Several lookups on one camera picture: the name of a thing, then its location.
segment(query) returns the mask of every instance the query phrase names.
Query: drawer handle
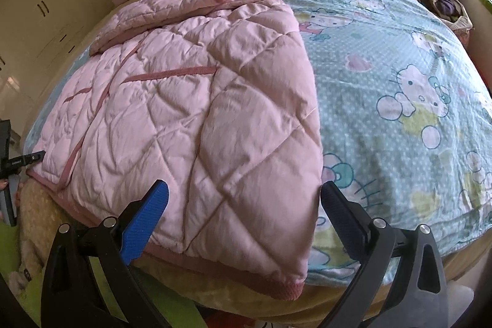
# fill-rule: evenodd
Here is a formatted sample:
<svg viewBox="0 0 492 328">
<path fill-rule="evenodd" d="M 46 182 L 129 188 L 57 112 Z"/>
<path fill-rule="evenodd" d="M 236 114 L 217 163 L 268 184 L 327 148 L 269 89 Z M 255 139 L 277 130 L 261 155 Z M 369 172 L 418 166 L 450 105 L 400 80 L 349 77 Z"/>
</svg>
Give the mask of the drawer handle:
<svg viewBox="0 0 492 328">
<path fill-rule="evenodd" d="M 50 13 L 50 10 L 48 9 L 48 6 L 46 6 L 46 3 L 44 3 L 44 1 L 41 1 L 41 3 L 43 4 L 43 6 L 46 8 L 46 12 L 47 13 Z"/>
<path fill-rule="evenodd" d="M 44 12 L 43 8 L 39 5 L 38 3 L 39 10 L 41 10 L 41 13 L 43 13 L 43 17 L 46 17 L 46 13 Z"/>
</svg>

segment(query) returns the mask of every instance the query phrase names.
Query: light blue blanket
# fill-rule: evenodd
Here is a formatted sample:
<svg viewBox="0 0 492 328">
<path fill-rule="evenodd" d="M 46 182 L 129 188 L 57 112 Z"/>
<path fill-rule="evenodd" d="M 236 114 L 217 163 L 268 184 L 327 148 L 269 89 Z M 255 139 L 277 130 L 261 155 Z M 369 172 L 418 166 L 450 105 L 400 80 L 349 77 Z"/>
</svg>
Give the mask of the light blue blanket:
<svg viewBox="0 0 492 328">
<path fill-rule="evenodd" d="M 391 225 L 432 228 L 442 254 L 492 220 L 492 100 L 454 34 L 415 0 L 284 0 L 314 68 L 323 180 Z M 51 94 L 29 152 L 84 52 Z M 347 284 L 357 264 L 320 208 L 307 283 Z M 386 274 L 390 282 L 395 264 Z"/>
</svg>

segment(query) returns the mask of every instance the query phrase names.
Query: silver bolt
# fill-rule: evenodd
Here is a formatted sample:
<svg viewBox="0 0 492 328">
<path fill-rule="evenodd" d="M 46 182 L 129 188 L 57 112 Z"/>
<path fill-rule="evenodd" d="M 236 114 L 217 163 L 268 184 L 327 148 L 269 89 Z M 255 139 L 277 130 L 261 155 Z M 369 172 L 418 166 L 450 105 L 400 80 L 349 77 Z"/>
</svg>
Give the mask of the silver bolt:
<svg viewBox="0 0 492 328">
<path fill-rule="evenodd" d="M 62 225 L 60 225 L 60 228 L 58 228 L 58 232 L 60 234 L 66 234 L 69 229 L 70 229 L 70 225 L 68 225 L 68 224 L 62 224 Z"/>
<path fill-rule="evenodd" d="M 430 234 L 430 233 L 431 233 L 431 231 L 430 231 L 430 230 L 431 230 L 431 229 L 429 228 L 429 226 L 428 226 L 428 225 L 422 224 L 422 225 L 420 226 L 420 231 L 422 231 L 424 234 Z"/>
<path fill-rule="evenodd" d="M 374 224 L 375 227 L 378 228 L 386 227 L 386 221 L 384 221 L 382 218 L 375 218 L 374 220 L 372 220 L 372 223 Z"/>
<path fill-rule="evenodd" d="M 116 225 L 116 218 L 108 217 L 107 219 L 104 220 L 103 224 L 106 228 L 112 228 Z"/>
</svg>

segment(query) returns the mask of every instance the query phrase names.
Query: bed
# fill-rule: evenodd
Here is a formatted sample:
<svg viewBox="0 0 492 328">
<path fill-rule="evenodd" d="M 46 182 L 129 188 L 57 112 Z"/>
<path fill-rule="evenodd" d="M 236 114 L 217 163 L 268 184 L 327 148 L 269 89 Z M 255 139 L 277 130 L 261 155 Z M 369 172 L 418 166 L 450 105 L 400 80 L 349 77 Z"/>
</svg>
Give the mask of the bed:
<svg viewBox="0 0 492 328">
<path fill-rule="evenodd" d="M 347 198 L 396 227 L 429 224 L 447 278 L 458 278 L 492 243 L 486 141 L 492 100 L 458 39 L 415 0 L 283 1 L 299 22 L 315 74 L 322 180 L 334 180 Z M 89 45 L 107 20 L 87 35 L 40 99 L 23 136 L 25 152 L 35 148 L 64 84 L 88 61 Z M 321 320 L 357 269 L 322 208 L 306 285 L 295 302 L 150 255 L 136 265 L 202 305 L 297 326 Z M 385 284 L 394 273 L 392 266 Z M 387 290 L 380 290 L 371 313 Z"/>
</svg>

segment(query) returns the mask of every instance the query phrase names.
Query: white cabinet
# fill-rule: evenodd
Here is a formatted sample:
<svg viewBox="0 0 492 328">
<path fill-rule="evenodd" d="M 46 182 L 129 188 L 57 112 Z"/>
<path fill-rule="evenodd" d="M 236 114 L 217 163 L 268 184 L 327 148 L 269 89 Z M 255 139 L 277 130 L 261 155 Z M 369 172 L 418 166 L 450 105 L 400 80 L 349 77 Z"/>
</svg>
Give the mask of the white cabinet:
<svg viewBox="0 0 492 328">
<path fill-rule="evenodd" d="M 0 118 L 15 119 L 14 131 L 22 133 L 51 77 L 111 7 L 111 0 L 0 0 Z"/>
</svg>

